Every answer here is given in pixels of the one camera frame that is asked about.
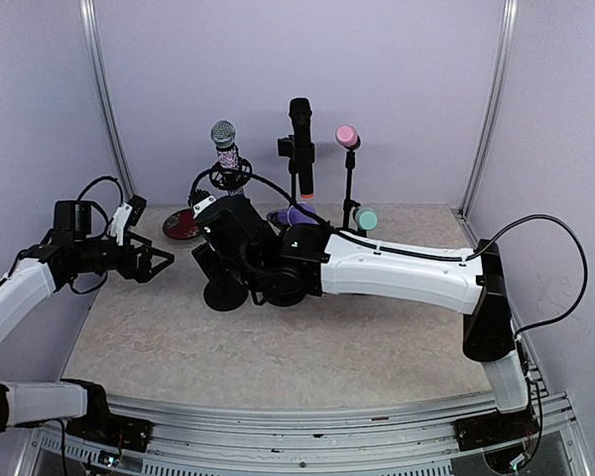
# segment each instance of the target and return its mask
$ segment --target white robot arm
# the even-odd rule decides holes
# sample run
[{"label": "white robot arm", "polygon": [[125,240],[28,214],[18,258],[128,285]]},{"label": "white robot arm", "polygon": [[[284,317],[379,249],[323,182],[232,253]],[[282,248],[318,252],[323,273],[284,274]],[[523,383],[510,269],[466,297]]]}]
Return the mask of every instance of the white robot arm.
[{"label": "white robot arm", "polygon": [[209,278],[210,307],[231,310],[249,293],[254,303],[279,306],[306,295],[359,294],[447,307],[464,315],[463,352],[482,364],[498,411],[515,414],[529,406],[496,245],[467,259],[474,250],[380,242],[315,224],[276,235],[242,195],[200,198],[194,219],[206,243],[192,254]]},{"label": "white robot arm", "polygon": [[[322,291],[327,294],[356,294],[415,300],[439,305],[464,315],[473,315],[481,302],[484,276],[482,259],[465,261],[471,248],[425,248],[362,238],[376,250],[358,246],[340,236],[328,239],[324,252],[330,256],[321,265]],[[381,248],[417,252],[430,256],[461,258],[440,262],[380,252]],[[480,362],[487,375],[500,413],[524,410],[529,388],[517,349],[490,362]]]},{"label": "white robot arm", "polygon": [[[172,254],[128,231],[145,205],[139,196],[122,203],[106,227],[110,232],[91,237],[91,207],[98,205],[84,200],[57,202],[54,227],[40,245],[21,252],[13,269],[0,280],[0,344],[34,307],[64,285],[72,286],[80,274],[103,275],[114,270],[126,279],[144,283],[169,266],[174,261]],[[163,261],[153,266],[153,257]],[[128,423],[128,418],[109,412],[105,392],[89,382],[0,382],[0,432],[9,426],[67,417],[75,418],[76,433],[96,434],[104,443],[118,437]],[[143,430],[149,426],[145,421],[136,423],[133,427]],[[132,433],[124,432],[134,440],[135,449],[145,450],[145,443],[130,436]]]}]

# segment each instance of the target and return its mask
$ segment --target black cable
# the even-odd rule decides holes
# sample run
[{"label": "black cable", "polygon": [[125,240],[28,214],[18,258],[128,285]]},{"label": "black cable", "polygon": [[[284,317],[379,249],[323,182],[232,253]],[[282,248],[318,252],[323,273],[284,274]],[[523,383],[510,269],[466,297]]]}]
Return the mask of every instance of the black cable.
[{"label": "black cable", "polygon": [[66,424],[62,419],[56,419],[61,426],[61,467],[63,469],[63,476],[68,476],[68,468],[66,465]]},{"label": "black cable", "polygon": [[9,268],[9,272],[7,273],[7,278],[11,278],[11,275],[13,275],[13,272],[16,271],[16,267],[18,266],[18,263],[20,262],[20,260],[22,260],[22,258],[24,257],[24,254],[26,253],[26,251],[27,250],[20,250],[18,252],[15,260],[13,260],[13,264],[11,265],[11,268]]},{"label": "black cable", "polygon": [[74,282],[69,283],[68,284],[68,287],[76,295],[83,296],[83,295],[89,295],[90,293],[94,293],[95,291],[101,289],[101,287],[103,285],[105,285],[107,281],[108,281],[108,272],[106,271],[104,273],[103,278],[101,279],[101,281],[99,283],[97,283],[95,286],[93,286],[92,288],[90,288],[89,290],[85,290],[85,291],[76,290],[75,287],[74,287]]},{"label": "black cable", "polygon": [[254,275],[258,275],[258,276],[271,276],[272,273],[269,273],[268,271],[264,271],[264,270],[259,270],[258,268],[254,267],[251,263],[249,263],[249,259],[247,258],[247,245],[248,243],[241,243],[240,245],[240,259],[242,260],[243,264],[245,265],[245,268],[247,268],[248,271],[252,272]]},{"label": "black cable", "polygon": [[532,382],[531,380],[529,380],[528,382],[535,387],[535,393],[537,394],[537,411],[539,412],[539,430],[537,431],[537,440],[535,441],[534,450],[531,452],[531,454],[529,454],[527,460],[525,461],[525,464],[523,464],[520,468],[518,468],[519,471],[522,471],[527,466],[529,466],[529,464],[536,457],[537,450],[539,449],[539,444],[542,441],[542,431],[544,429],[544,413],[542,412],[542,396],[539,392],[539,386],[537,385],[537,382]]},{"label": "black cable", "polygon": [[93,180],[91,183],[89,183],[84,190],[81,191],[81,193],[77,196],[77,201],[81,201],[84,196],[94,187],[96,186],[98,183],[101,183],[103,181],[111,181],[113,182],[115,185],[117,185],[117,189],[119,190],[119,204],[123,203],[123,189],[121,188],[121,185],[119,184],[119,178],[113,177],[113,176],[103,176],[100,178],[96,178],[95,180]]},{"label": "black cable", "polygon": [[[194,179],[194,182],[192,183],[192,186],[191,186],[191,191],[189,193],[189,196],[190,197],[192,197],[194,195],[194,193],[196,191],[196,187],[198,186],[198,183],[201,181],[201,179],[203,177],[205,177],[205,176],[208,176],[212,172],[214,172],[214,169],[207,169],[206,171],[203,171],[198,176],[196,176],[196,178]],[[349,242],[351,242],[351,243],[353,243],[355,245],[363,246],[363,247],[366,247],[366,248],[371,249],[371,250],[377,250],[378,249],[377,245],[375,245],[374,243],[368,243],[368,242],[363,241],[361,239],[357,239],[357,238],[351,236],[350,233],[344,232],[344,230],[342,230],[340,228],[334,228],[334,227],[332,227],[328,221],[324,220],[322,217],[320,217],[316,213],[313,213],[313,212],[311,212],[311,211],[306,210],[305,208],[303,208],[296,200],[294,200],[279,185],[273,183],[272,181],[268,180],[267,178],[257,176],[256,174],[253,174],[253,173],[247,173],[246,175],[249,176],[250,179],[255,179],[255,180],[257,180],[257,181],[265,184],[266,186],[272,188],[273,190],[275,190],[289,204],[291,204],[292,206],[294,206],[295,208],[297,208],[305,216],[307,216],[307,217],[312,218],[313,220],[315,220],[315,222],[317,222],[317,224],[323,226],[324,229],[326,229],[327,231],[330,231],[331,233],[334,233],[337,236],[339,236],[340,238],[343,238],[344,240],[349,241]],[[577,238],[577,235],[575,235],[575,233],[570,228],[570,226],[568,226],[566,223],[564,223],[559,218],[556,218],[554,216],[547,215],[547,214],[533,214],[533,215],[528,215],[528,216],[525,216],[523,218],[520,218],[520,219],[518,219],[516,221],[513,221],[512,223],[510,223],[509,225],[507,225],[503,229],[501,229],[498,233],[496,233],[492,237],[492,239],[489,240],[489,243],[487,243],[483,248],[481,248],[480,250],[476,251],[475,253],[473,253],[473,254],[465,257],[464,258],[464,261],[475,260],[476,258],[480,257],[483,253],[485,253],[492,245],[494,245],[494,243],[496,243],[505,233],[507,233],[508,231],[510,231],[511,229],[513,229],[513,228],[515,228],[515,227],[517,227],[519,225],[522,225],[523,223],[527,223],[528,221],[533,221],[533,220],[551,221],[551,222],[553,222],[553,223],[561,226],[564,229],[564,231],[566,231],[566,233],[569,234],[569,236],[571,237],[571,239],[575,243],[575,246],[577,247],[577,251],[579,252],[579,256],[580,256],[580,259],[582,261],[582,271],[583,271],[582,286],[580,288],[579,294],[577,295],[577,298],[575,299],[575,301],[573,302],[573,304],[570,306],[570,308],[567,311],[565,311],[564,313],[562,313],[561,315],[559,315],[558,317],[555,317],[553,319],[544,320],[544,321],[541,321],[541,322],[536,322],[534,324],[529,324],[529,325],[526,325],[524,327],[521,327],[520,329],[518,329],[514,333],[514,336],[515,337],[517,337],[519,334],[521,334],[521,333],[523,333],[523,332],[525,332],[527,330],[531,330],[531,329],[534,329],[534,328],[537,328],[537,327],[542,327],[542,326],[545,326],[545,325],[554,324],[554,323],[560,322],[561,320],[563,320],[566,317],[568,317],[574,310],[577,309],[577,307],[581,303],[582,299],[584,298],[584,294],[586,293],[586,288],[588,286],[588,261],[586,259],[586,254],[584,252],[584,248],[582,247],[581,242],[579,241],[579,238]],[[394,254],[397,254],[397,255],[409,256],[409,257],[412,257],[412,258],[420,258],[420,259],[424,259],[424,260],[432,260],[432,261],[451,262],[451,263],[458,263],[458,262],[462,262],[463,261],[462,258],[458,258],[458,257],[426,255],[425,253],[417,253],[417,252],[414,252],[414,251],[400,250],[400,249],[392,248],[392,247],[389,247],[389,246],[379,247],[379,251],[380,252],[387,252],[387,253],[394,253]]]},{"label": "black cable", "polygon": [[108,213],[106,213],[106,210],[104,210],[103,207],[96,201],[88,200],[87,203],[91,204],[92,207],[99,212],[99,214],[101,215],[101,218],[103,218],[103,222],[104,222],[103,231],[101,233],[99,233],[97,236],[92,236],[90,238],[86,238],[88,241],[97,241],[97,240],[102,239],[104,236],[108,235],[110,225],[112,224],[112,219],[108,219]]}]

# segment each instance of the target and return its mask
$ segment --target black microphone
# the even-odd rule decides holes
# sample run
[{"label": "black microphone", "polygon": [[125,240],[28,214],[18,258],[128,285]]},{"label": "black microphone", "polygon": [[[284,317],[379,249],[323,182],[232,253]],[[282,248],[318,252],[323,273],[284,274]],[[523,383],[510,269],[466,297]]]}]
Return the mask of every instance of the black microphone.
[{"label": "black microphone", "polygon": [[302,198],[313,198],[313,163],[315,146],[310,141],[310,104],[305,97],[291,100],[289,117],[294,126],[294,161],[297,164],[299,194]]}]

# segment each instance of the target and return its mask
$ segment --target microphone grille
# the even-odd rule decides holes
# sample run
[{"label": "microphone grille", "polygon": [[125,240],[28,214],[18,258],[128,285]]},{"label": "microphone grille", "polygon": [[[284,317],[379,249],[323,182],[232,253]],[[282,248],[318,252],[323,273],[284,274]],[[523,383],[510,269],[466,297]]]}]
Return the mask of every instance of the microphone grille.
[{"label": "microphone grille", "polygon": [[335,139],[340,146],[353,148],[359,142],[359,134],[353,126],[339,126],[335,131]]},{"label": "microphone grille", "polygon": [[236,139],[236,128],[229,121],[218,121],[211,128],[211,140],[219,149],[228,149]]}]

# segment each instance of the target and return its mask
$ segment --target beige floor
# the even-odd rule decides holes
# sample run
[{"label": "beige floor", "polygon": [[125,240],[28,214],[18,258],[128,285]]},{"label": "beige floor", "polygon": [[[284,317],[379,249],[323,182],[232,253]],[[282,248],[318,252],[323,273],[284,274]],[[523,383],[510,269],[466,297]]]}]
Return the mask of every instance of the beige floor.
[{"label": "beige floor", "polygon": [[[373,238],[467,245],[446,206],[376,208],[381,222]],[[335,222],[339,209],[317,211]],[[291,308],[247,302],[230,313],[212,311],[189,253],[198,239],[173,242],[161,232],[172,211],[147,210],[136,231],[176,253],[176,262],[142,286],[111,274],[65,377],[97,382],[110,394],[257,409],[372,407],[489,389],[480,366],[462,355],[462,318],[450,310],[325,296]]]}]

